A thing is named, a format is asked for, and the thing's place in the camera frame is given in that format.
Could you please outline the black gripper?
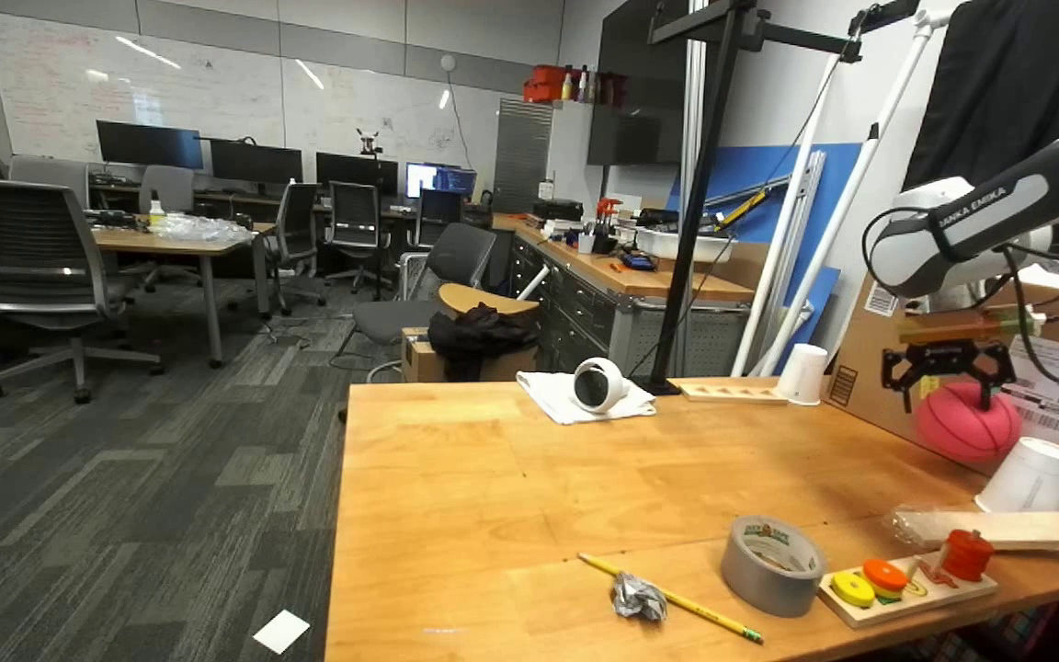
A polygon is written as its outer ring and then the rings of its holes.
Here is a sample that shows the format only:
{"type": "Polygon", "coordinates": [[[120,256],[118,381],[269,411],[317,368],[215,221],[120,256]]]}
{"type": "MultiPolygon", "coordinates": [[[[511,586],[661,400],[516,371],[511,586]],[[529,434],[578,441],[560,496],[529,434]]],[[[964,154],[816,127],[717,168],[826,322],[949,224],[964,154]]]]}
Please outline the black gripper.
{"type": "Polygon", "coordinates": [[[975,341],[926,341],[881,352],[881,386],[913,406],[913,386],[921,375],[970,375],[975,406],[989,407],[995,386],[1013,378],[1009,352],[1005,347],[975,341]]]}

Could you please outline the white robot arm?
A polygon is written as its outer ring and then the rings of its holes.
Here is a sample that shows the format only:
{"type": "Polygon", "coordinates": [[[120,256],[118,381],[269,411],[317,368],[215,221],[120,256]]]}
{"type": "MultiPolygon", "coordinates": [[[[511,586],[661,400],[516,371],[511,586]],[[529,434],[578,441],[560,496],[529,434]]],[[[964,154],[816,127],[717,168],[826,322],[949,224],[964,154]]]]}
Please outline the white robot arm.
{"type": "Polygon", "coordinates": [[[891,205],[860,240],[867,277],[921,298],[975,278],[975,263],[1006,241],[1059,224],[1059,141],[936,205],[891,205]]]}

